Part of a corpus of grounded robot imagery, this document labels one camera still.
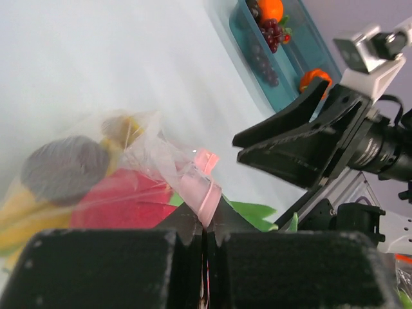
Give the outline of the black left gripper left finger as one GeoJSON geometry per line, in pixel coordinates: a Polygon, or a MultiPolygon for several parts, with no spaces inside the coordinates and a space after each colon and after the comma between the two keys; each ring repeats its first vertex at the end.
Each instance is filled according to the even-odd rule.
{"type": "Polygon", "coordinates": [[[48,229],[25,246],[2,308],[196,308],[202,226],[186,205],[153,229],[48,229]]]}

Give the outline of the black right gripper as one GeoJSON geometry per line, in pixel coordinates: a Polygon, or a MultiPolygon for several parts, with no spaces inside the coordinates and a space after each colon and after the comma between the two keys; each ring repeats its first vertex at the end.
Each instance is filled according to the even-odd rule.
{"type": "Polygon", "coordinates": [[[323,109],[309,124],[328,82],[311,81],[289,106],[236,134],[238,162],[303,189],[336,179],[355,152],[357,131],[371,109],[371,99],[346,86],[332,88],[323,109]]]}

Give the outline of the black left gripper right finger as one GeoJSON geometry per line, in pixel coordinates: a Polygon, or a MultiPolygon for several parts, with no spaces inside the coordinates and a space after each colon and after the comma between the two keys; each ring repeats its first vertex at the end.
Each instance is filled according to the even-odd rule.
{"type": "Polygon", "coordinates": [[[359,232],[261,232],[221,200],[207,231],[210,308],[401,308],[359,232]]]}

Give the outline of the orange small pumpkin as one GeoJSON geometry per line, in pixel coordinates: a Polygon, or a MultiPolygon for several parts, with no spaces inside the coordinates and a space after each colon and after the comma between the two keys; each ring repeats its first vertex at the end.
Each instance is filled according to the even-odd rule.
{"type": "Polygon", "coordinates": [[[299,92],[302,93],[315,78],[326,80],[328,82],[328,87],[330,87],[333,83],[332,78],[329,76],[327,72],[319,68],[316,68],[316,69],[307,71],[303,75],[299,83],[299,92]]]}

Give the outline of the pink dragon fruit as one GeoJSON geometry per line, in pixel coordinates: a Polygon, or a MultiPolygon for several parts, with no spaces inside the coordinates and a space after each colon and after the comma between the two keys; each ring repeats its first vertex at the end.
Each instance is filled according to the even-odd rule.
{"type": "Polygon", "coordinates": [[[78,202],[70,227],[87,229],[151,229],[183,200],[162,181],[119,169],[96,184],[78,202]]]}

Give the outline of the pink dotted zip top bag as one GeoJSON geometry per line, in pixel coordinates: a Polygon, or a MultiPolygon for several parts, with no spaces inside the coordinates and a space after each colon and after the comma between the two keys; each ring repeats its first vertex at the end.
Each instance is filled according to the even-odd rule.
{"type": "Polygon", "coordinates": [[[1,204],[1,255],[13,263],[48,229],[150,229],[183,203],[207,227],[222,195],[217,161],[168,141],[156,113],[88,120],[24,161],[1,204]]]}

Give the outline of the red apple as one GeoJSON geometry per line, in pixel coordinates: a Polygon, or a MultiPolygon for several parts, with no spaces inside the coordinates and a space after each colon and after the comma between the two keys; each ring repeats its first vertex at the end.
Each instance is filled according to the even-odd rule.
{"type": "Polygon", "coordinates": [[[78,203],[106,175],[109,151],[82,135],[54,140],[24,162],[20,181],[36,200],[57,206],[78,203]]]}

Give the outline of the yellow banana bunch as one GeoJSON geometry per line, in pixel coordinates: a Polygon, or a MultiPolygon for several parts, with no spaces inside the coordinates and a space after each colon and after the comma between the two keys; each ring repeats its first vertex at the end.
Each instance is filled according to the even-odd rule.
{"type": "MultiPolygon", "coordinates": [[[[107,177],[117,170],[123,152],[144,131],[144,125],[135,117],[119,115],[102,122],[100,138],[82,136],[96,141],[109,151],[110,163],[105,175],[107,177]]],[[[23,247],[34,234],[43,229],[66,228],[73,208],[78,204],[61,207],[45,200],[36,200],[33,193],[21,183],[20,175],[21,171],[17,183],[9,189],[8,196],[1,206],[2,255],[23,247]]]]}

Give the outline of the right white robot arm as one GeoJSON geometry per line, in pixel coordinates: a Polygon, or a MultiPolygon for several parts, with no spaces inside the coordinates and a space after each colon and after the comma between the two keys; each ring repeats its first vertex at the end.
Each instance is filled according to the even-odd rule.
{"type": "Polygon", "coordinates": [[[238,133],[238,162],[306,190],[280,230],[359,231],[384,253],[411,253],[411,216],[379,202],[365,173],[411,183],[409,115],[383,117],[359,91],[314,79],[274,116],[238,133]]]}

